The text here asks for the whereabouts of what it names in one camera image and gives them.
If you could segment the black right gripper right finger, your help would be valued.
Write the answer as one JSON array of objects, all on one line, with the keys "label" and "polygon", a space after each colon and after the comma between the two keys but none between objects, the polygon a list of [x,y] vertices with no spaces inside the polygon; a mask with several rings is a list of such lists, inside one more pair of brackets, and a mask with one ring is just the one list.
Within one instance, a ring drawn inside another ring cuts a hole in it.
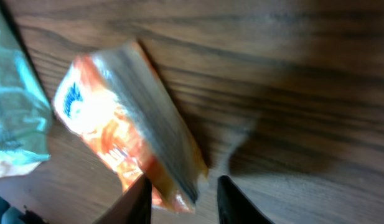
[{"label": "black right gripper right finger", "polygon": [[217,182],[219,224],[274,224],[227,175]]}]

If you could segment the orange tissue pack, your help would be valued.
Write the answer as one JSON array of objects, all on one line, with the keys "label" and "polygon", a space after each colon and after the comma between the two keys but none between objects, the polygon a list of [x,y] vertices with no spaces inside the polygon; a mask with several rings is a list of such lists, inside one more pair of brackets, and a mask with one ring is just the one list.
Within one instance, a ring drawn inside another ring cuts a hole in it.
[{"label": "orange tissue pack", "polygon": [[138,42],[77,56],[52,104],[58,119],[118,175],[124,192],[145,176],[154,206],[195,211],[208,168]]}]

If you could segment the teal snack pack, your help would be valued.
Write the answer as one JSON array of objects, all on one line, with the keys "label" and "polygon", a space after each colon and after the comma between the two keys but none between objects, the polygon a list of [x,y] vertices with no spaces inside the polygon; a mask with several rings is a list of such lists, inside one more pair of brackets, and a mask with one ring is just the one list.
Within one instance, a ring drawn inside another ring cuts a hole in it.
[{"label": "teal snack pack", "polygon": [[50,159],[52,110],[0,9],[0,178],[27,175]]}]

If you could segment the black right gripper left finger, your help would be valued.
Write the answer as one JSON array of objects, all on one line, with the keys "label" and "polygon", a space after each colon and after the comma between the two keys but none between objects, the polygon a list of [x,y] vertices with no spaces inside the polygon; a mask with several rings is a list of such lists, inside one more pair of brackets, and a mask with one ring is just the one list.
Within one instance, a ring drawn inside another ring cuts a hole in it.
[{"label": "black right gripper left finger", "polygon": [[95,224],[151,224],[152,184],[142,175]]}]

